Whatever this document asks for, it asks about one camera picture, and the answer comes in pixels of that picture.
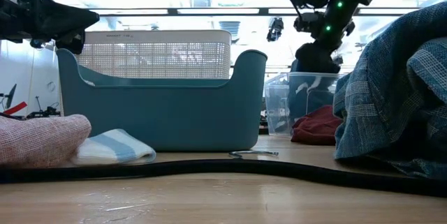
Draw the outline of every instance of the folded towel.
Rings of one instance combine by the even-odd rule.
[[[115,129],[87,138],[72,157],[74,165],[112,165],[128,163],[145,158],[149,163],[155,159],[155,150],[130,136],[125,130]]]

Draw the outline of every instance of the wooden table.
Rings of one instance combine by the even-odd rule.
[[[278,151],[279,157],[252,158],[348,169],[334,162],[333,147],[260,137],[254,149]],[[157,161],[194,158],[228,155],[158,154]],[[440,224],[447,223],[447,200],[255,174],[186,174],[2,185],[0,223]]]

